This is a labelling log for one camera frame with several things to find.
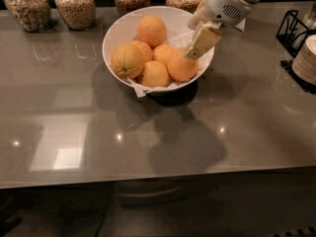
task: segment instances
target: gray countertop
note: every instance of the gray countertop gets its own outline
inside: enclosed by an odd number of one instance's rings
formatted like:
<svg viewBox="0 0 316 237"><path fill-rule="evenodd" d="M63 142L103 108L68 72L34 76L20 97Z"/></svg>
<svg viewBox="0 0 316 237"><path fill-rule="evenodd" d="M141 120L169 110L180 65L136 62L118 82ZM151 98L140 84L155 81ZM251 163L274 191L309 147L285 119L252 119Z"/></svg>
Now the gray countertop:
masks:
<svg viewBox="0 0 316 237"><path fill-rule="evenodd" d="M244 33L225 28L213 61L175 96L137 99L108 71L97 26L23 32L0 11L0 187L28 187L316 165L316 96L280 67L288 9L263 3Z"/></svg>

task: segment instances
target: black wire holder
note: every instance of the black wire holder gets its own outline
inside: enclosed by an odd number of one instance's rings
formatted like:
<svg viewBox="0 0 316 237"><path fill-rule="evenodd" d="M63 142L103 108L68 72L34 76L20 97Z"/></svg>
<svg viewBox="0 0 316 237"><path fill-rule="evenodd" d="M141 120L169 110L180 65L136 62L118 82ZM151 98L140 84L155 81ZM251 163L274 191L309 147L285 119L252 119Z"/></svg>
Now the black wire holder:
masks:
<svg viewBox="0 0 316 237"><path fill-rule="evenodd" d="M316 30L310 30L298 19L297 10L290 10L285 13L276 38L292 57L296 57L306 39L311 35L316 35Z"/></svg>

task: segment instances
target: robotic hand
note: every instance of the robotic hand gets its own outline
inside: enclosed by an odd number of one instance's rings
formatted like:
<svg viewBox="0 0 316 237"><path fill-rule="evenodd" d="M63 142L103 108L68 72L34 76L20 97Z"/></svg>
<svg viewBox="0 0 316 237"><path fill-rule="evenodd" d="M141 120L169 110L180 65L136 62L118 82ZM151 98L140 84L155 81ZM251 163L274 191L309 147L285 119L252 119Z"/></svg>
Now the robotic hand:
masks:
<svg viewBox="0 0 316 237"><path fill-rule="evenodd" d="M236 26L242 22L260 0L202 0L188 27L195 30L185 57L198 59L221 39L222 24Z"/></svg>

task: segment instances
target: orange fruit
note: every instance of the orange fruit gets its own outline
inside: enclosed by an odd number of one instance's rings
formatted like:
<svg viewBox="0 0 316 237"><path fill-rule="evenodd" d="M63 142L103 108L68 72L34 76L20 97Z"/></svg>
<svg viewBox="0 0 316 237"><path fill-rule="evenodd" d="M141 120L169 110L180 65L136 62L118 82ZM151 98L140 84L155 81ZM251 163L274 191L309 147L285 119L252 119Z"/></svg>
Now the orange fruit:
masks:
<svg viewBox="0 0 316 237"><path fill-rule="evenodd" d="M155 88L167 87L171 80L167 67L159 61L151 60L145 63L145 67L137 77L137 81L141 85Z"/></svg>
<svg viewBox="0 0 316 237"><path fill-rule="evenodd" d="M184 58L185 49L177 48L167 66L170 76L178 82L186 82L198 73L198 60Z"/></svg>
<svg viewBox="0 0 316 237"><path fill-rule="evenodd" d="M144 68L144 57L131 43L117 46L111 53L111 68L119 78L135 78Z"/></svg>
<svg viewBox="0 0 316 237"><path fill-rule="evenodd" d="M153 52L148 43L140 40L133 40L130 43L136 45L140 49L142 55L144 56L144 62L152 60Z"/></svg>
<svg viewBox="0 0 316 237"><path fill-rule="evenodd" d="M176 50L169 44L162 43L154 48L153 60L157 60L166 66Z"/></svg>
<svg viewBox="0 0 316 237"><path fill-rule="evenodd" d="M138 22L137 35L139 40L148 43L151 47L163 43L167 38L167 27L157 16L144 16Z"/></svg>

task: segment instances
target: bowl rim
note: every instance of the bowl rim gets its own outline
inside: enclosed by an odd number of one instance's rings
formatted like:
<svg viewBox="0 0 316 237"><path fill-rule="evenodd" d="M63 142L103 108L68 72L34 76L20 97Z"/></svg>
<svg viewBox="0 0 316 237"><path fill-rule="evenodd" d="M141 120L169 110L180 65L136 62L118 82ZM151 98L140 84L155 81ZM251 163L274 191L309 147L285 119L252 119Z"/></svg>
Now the bowl rim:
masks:
<svg viewBox="0 0 316 237"><path fill-rule="evenodd" d="M123 80L121 78L119 78L118 76L116 76L115 72L111 69L110 65L108 64L107 62L107 58L106 58L106 54L105 54L105 46L106 46L106 41L109 37L109 34L111 33L112 29L121 21L124 21L127 17L130 17L131 15L134 15L134 14L137 14L137 13L141 13L143 11L150 11L152 9L163 9L163 10L174 10L174 11L177 11L177 12L181 12L183 14L187 14L188 16L191 16L192 13L190 12L187 12L185 10L182 10L182 9L178 9L178 8L175 8L175 7L170 7L170 6L162 6L162 5L159 5L159 6L149 6L149 7L144 7L144 8L141 8L141 9L137 9L137 10L134 10L132 12L129 12L125 15L123 15L122 17L118 18L116 21L114 21L111 26L108 28L106 34L104 35L104 38L103 38L103 42L102 42L102 56L103 56L103 59L108 67L108 70L110 70L110 72L123 84L125 84L126 86L130 87L130 88L133 88L135 89L135 85L132 85L130 82L128 82L127 80ZM143 85L140 85L140 84L137 84L135 82L135 84L137 85L137 88L141 89L141 91L143 91L144 93L146 94L150 94L150 93L168 93L168 92L172 92L172 91L177 91L177 90L180 90L181 88L184 88L186 86L188 86L189 84L195 82L206 70L207 68L209 67L209 64L211 63L211 60L214 56L214 50L215 50L215 47L213 47L211 50L208 51L209 55L211 55L211 58L210 58L210 61L208 63L208 65L202 70L201 74L199 76L195 76L194 78L188 80L187 82L184 82L184 83L179 83L179 85L177 85L177 87L175 88L167 88L167 87L158 87L158 88L149 88L149 87L146 87L146 86L143 86Z"/></svg>

